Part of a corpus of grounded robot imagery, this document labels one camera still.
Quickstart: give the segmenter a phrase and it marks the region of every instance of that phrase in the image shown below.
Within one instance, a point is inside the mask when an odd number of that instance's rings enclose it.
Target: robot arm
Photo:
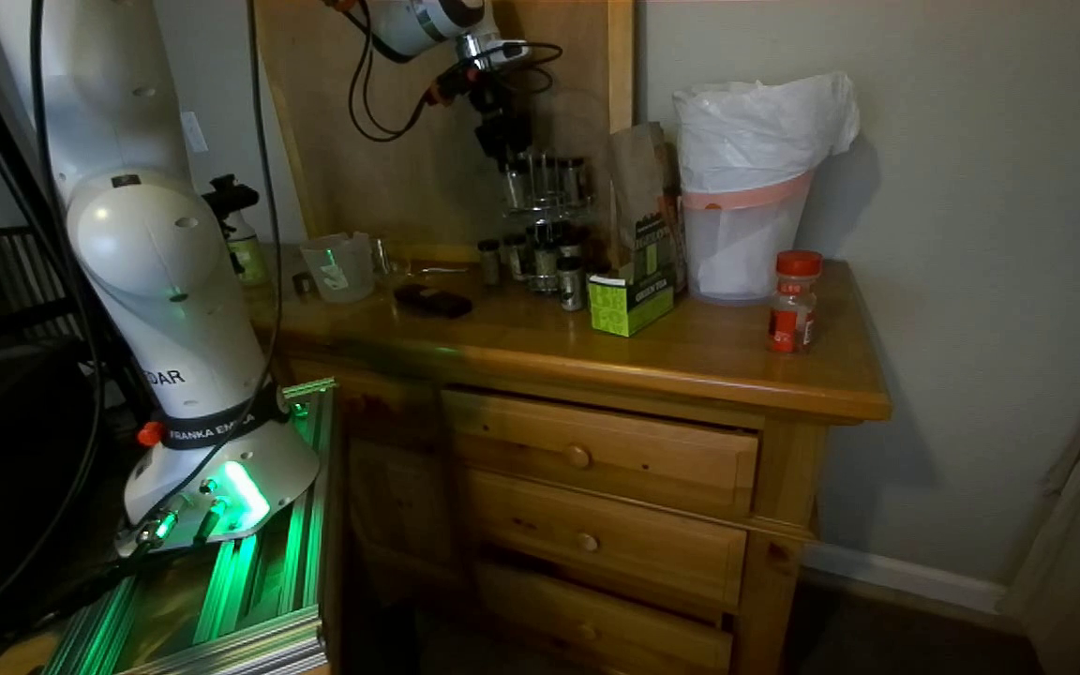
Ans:
[[[373,44],[387,59],[396,65],[436,44],[456,44],[456,65],[430,84],[423,103],[455,103],[466,95],[468,104],[478,114],[478,152],[497,165],[511,165],[511,159],[528,145],[528,120],[516,110],[505,77],[533,65],[533,44],[526,37],[497,34],[491,0],[393,0],[391,8],[373,13],[366,8],[366,0],[327,5],[337,8],[366,37],[366,44]]]
[[[353,20],[365,0],[327,0]],[[456,44],[476,72],[505,72],[533,57],[528,43],[501,37],[491,0],[393,0],[370,24],[353,20],[387,59],[411,59]]]
[[[22,129],[48,140],[38,145],[67,244],[162,405],[162,430],[122,487],[118,553],[247,538],[311,487],[320,458],[273,405],[220,225],[192,193],[152,0],[42,8],[33,29],[30,5],[0,0],[11,95],[30,114]],[[455,43],[462,68],[485,77],[528,59],[526,43],[497,37],[485,0],[393,0],[365,34],[396,59]],[[485,145],[491,134],[511,145],[495,88],[462,95],[485,114]]]

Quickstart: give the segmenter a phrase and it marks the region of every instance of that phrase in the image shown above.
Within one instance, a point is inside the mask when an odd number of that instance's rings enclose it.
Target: white wall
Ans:
[[[802,244],[855,267],[897,415],[838,430],[821,542],[1008,582],[1080,419],[1080,5],[640,0],[640,118],[845,68],[862,144]]]
[[[305,240],[305,213],[292,193],[273,104],[261,103],[261,129],[256,118],[243,0],[152,5],[162,15],[180,114],[197,125],[195,134],[188,134],[195,193],[208,193],[212,177],[231,174],[238,184],[261,194],[256,212],[243,212],[243,220],[261,240],[268,240],[268,204],[278,204],[282,240]],[[266,134],[268,152],[273,199],[260,159],[260,130]]]

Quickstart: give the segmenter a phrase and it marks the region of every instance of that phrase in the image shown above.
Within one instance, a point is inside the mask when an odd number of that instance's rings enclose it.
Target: green box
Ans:
[[[630,284],[625,277],[591,275],[586,288],[588,328],[601,334],[632,339],[676,308],[676,284],[666,277]]]

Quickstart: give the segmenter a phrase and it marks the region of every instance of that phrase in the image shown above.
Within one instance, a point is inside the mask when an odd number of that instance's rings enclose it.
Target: wooden drawer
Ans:
[[[466,487],[478,542],[560,565],[586,565],[596,578],[620,578],[620,585],[672,588],[718,610],[740,600],[746,544],[740,530],[495,474],[468,474]]]
[[[491,617],[606,670],[725,675],[731,634],[505,565],[476,569]]]
[[[441,392],[456,453],[520,475],[740,520],[755,500],[758,437],[605,408]]]

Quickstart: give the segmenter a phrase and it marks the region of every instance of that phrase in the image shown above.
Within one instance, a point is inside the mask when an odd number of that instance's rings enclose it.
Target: wooden dresser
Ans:
[[[830,430],[887,415],[850,269],[802,357],[763,352],[763,308],[681,302],[625,340],[473,302],[282,313],[292,378],[347,398],[365,554],[606,670],[777,670]]]

